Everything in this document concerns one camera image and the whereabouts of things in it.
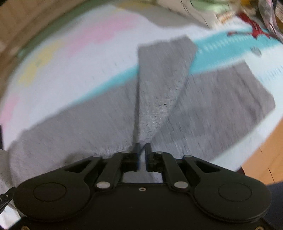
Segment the cream patterned pillow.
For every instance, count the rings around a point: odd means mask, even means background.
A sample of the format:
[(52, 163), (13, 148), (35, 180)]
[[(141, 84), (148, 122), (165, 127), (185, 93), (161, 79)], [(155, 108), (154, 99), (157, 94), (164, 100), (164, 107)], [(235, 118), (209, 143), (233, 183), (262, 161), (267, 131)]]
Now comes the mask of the cream patterned pillow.
[(221, 26), (240, 10), (240, 1), (167, 0), (156, 3), (183, 16), (192, 17), (208, 28)]

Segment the floral bed blanket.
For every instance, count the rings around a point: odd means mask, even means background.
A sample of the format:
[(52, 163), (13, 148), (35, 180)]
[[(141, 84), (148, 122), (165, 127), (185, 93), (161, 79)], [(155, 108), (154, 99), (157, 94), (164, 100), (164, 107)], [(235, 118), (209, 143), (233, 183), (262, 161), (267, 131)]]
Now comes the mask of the floral bed blanket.
[(238, 17), (208, 28), (191, 17), (147, 3), (90, 1), (67, 15), (13, 71), (1, 102), (4, 150), (24, 131), (131, 80), (142, 46), (189, 38), (197, 47), (190, 75), (246, 63), (273, 96), (275, 108), (229, 149), (208, 162), (236, 170), (282, 119), (282, 43)]

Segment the grey pants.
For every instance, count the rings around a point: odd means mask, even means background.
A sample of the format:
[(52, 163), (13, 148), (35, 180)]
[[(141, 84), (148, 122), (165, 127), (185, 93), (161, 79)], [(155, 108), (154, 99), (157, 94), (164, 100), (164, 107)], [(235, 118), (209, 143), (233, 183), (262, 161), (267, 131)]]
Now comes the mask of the grey pants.
[(140, 47), (131, 80), (21, 134), (1, 154), (1, 186), (135, 143), (203, 160), (229, 149), (275, 108), (274, 98), (246, 63), (190, 75), (196, 51), (187, 37)]

